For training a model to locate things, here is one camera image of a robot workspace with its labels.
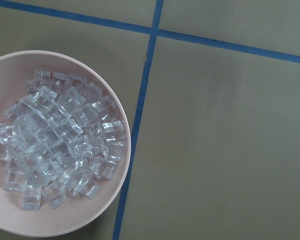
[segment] blue line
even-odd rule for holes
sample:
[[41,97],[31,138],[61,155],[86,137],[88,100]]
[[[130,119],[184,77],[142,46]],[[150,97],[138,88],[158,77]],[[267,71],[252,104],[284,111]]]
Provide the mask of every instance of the blue line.
[[132,171],[136,147],[137,147],[140,123],[141,123],[142,113],[143,113],[144,104],[145,104],[145,97],[146,97],[146,92],[147,92],[147,87],[148,87],[149,73],[150,73],[152,60],[153,60],[153,56],[154,56],[154,52],[155,52],[155,46],[156,46],[156,41],[157,41],[157,35],[158,35],[158,30],[159,30],[159,23],[160,23],[163,4],[164,4],[164,0],[157,0],[156,4],[155,4],[154,15],[153,15],[153,20],[152,20],[152,27],[151,27],[151,32],[150,32],[149,42],[148,42],[148,47],[147,47],[147,60],[143,67],[141,85],[140,85],[139,96],[138,96],[138,101],[137,101],[137,105],[136,105],[133,128],[132,128],[132,133],[131,133],[130,164],[129,164],[126,178],[125,178],[124,183],[121,188],[119,204],[118,204],[118,208],[116,211],[116,219],[115,219],[114,229],[113,229],[113,234],[112,234],[112,240],[118,240],[119,236],[120,236],[120,231],[121,231],[121,226],[122,226],[122,221],[123,221],[124,211],[125,211],[125,206],[126,206],[126,201],[127,201],[127,194],[128,194],[128,189],[129,189],[131,171]]
[[263,57],[280,59],[280,60],[300,64],[300,56],[298,55],[283,53],[279,51],[266,50],[258,47],[246,46],[246,45],[241,45],[241,44],[231,43],[226,41],[219,41],[219,40],[214,40],[214,39],[201,37],[201,36],[193,36],[184,33],[159,29],[158,37],[181,40],[189,43],[201,44],[201,45],[206,45],[206,46],[211,46],[211,47],[221,48],[221,49],[228,49],[237,52],[259,55]]
[[151,27],[148,26],[141,26],[136,25],[132,23],[126,23],[122,21],[115,21],[110,19],[105,19],[101,17],[95,17],[95,16],[88,16],[68,11],[61,11],[41,6],[34,6],[34,5],[28,5],[13,1],[7,1],[7,0],[0,0],[0,7],[8,8],[8,9],[15,9],[15,10],[21,10],[29,13],[35,13],[35,14],[42,14],[62,19],[69,19],[79,22],[84,22],[88,24],[95,24],[95,25],[101,25],[116,29],[123,29],[128,30],[132,32],[142,33],[142,34],[150,34]]

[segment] round plastic bowl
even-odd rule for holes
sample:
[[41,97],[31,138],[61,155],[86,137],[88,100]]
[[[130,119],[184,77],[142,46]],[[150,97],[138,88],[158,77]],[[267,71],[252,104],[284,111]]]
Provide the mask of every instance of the round plastic bowl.
[[50,237],[77,230],[97,218],[114,200],[125,180],[131,154],[131,139],[124,109],[114,91],[91,68],[83,63],[50,51],[28,50],[0,57],[0,121],[5,119],[4,110],[26,95],[25,80],[33,77],[36,69],[76,73],[103,88],[116,103],[119,119],[126,129],[122,159],[112,180],[103,180],[100,192],[93,198],[68,198],[56,209],[43,204],[38,211],[24,211],[22,193],[3,190],[5,162],[0,161],[0,228],[18,235]]

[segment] bowl rim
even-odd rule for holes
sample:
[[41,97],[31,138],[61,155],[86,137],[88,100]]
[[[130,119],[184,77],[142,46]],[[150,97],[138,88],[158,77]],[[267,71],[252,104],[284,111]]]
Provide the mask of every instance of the bowl rim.
[[92,75],[94,75],[102,83],[102,85],[108,90],[109,94],[115,100],[115,102],[116,102],[116,104],[119,108],[119,111],[122,115],[123,121],[124,121],[123,124],[124,124],[125,130],[126,130],[126,137],[127,137],[126,164],[124,166],[122,178],[121,178],[117,188],[115,189],[114,193],[112,194],[110,199],[107,201],[107,203],[98,212],[96,212],[92,217],[86,219],[81,224],[77,224],[77,225],[73,226],[72,228],[61,230],[61,231],[56,231],[54,233],[47,232],[47,233],[35,234],[35,233],[29,233],[29,232],[22,232],[22,231],[14,230],[14,229],[11,229],[7,226],[3,226],[3,225],[0,224],[0,229],[2,229],[4,231],[7,231],[7,232],[10,232],[10,233],[13,233],[13,234],[21,235],[21,236],[27,236],[27,237],[54,237],[54,236],[59,236],[59,235],[71,233],[73,231],[76,231],[76,230],[84,227],[85,225],[87,225],[90,222],[92,222],[93,220],[95,220],[98,216],[100,216],[109,207],[109,205],[114,201],[114,199],[116,198],[119,191],[121,190],[121,188],[123,186],[123,183],[124,183],[124,181],[127,177],[127,173],[128,173],[128,169],[129,169],[129,165],[130,165],[130,157],[131,157],[131,134],[130,134],[130,128],[129,128],[126,113],[124,111],[124,108],[123,108],[120,100],[118,99],[117,95],[115,94],[115,92],[112,90],[112,88],[108,85],[108,83],[97,72],[95,72],[92,68],[85,65],[81,61],[76,60],[73,57],[58,53],[58,52],[47,51],[47,50],[16,51],[16,52],[12,52],[12,53],[8,53],[8,54],[0,56],[0,61],[6,60],[6,59],[11,58],[11,57],[15,57],[15,56],[31,55],[31,54],[49,55],[49,56],[55,56],[55,57],[65,59],[65,60],[68,60],[70,62],[73,62],[73,63],[79,65],[80,67],[86,69],[88,72],[90,72]]

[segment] table surface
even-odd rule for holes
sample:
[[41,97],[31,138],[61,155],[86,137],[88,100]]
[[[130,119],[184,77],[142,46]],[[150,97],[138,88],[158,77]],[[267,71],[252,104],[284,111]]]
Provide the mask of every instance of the table surface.
[[300,0],[0,0],[23,50],[94,69],[131,129],[120,194],[51,239],[300,240]]

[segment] pile of clear cubes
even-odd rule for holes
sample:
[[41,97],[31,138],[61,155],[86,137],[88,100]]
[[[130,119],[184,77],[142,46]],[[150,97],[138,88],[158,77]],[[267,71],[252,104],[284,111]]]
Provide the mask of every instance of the pile of clear cubes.
[[117,104],[84,76],[36,70],[27,95],[0,122],[3,189],[23,193],[23,210],[52,209],[68,197],[92,199],[111,180],[126,130]]

